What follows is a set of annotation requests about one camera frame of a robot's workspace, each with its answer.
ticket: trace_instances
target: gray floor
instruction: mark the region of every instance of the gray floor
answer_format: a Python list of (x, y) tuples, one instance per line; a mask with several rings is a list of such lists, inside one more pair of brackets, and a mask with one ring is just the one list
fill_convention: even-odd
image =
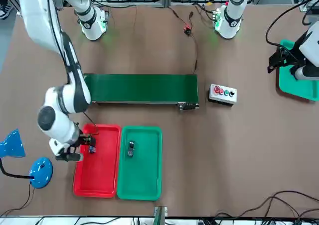
[(5, 20), (0, 20), (0, 72), (2, 70), (2, 64), (11, 41), (15, 16), (16, 10), (13, 9), (9, 17), (7, 17)]

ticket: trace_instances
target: shoe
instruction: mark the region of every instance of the shoe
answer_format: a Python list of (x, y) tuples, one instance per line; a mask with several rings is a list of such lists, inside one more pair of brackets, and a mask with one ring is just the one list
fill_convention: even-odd
[(0, 19), (6, 19), (9, 16), (12, 9), (13, 6), (9, 2), (7, 2), (6, 4), (0, 4)]

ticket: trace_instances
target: green conveyor belt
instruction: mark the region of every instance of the green conveyor belt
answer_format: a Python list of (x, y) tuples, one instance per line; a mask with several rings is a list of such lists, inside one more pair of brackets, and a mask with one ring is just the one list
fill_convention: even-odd
[(93, 102), (198, 103), (197, 75), (84, 74)]

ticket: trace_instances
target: green base plate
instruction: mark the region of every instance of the green base plate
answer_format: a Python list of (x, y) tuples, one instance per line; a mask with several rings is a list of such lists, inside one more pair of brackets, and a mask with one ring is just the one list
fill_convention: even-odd
[[(281, 44), (289, 50), (294, 46), (294, 42), (286, 39), (282, 40)], [(292, 66), (279, 68), (279, 89), (283, 93), (288, 93), (311, 101), (318, 101), (318, 82), (310, 80), (296, 80), (290, 73), (291, 68)]]

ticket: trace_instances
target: blue desk lamp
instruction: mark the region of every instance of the blue desk lamp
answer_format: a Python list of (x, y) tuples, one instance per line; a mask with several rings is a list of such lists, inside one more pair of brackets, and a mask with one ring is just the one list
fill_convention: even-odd
[(2, 165), (2, 158), (10, 156), (13, 158), (25, 157), (23, 144), (19, 130), (12, 131), (3, 142), (0, 142), (0, 170), (4, 175), (18, 179), (29, 179), (30, 184), (36, 189), (42, 189), (48, 185), (53, 174), (53, 166), (48, 158), (37, 159), (30, 168), (29, 175), (16, 175), (7, 173)]

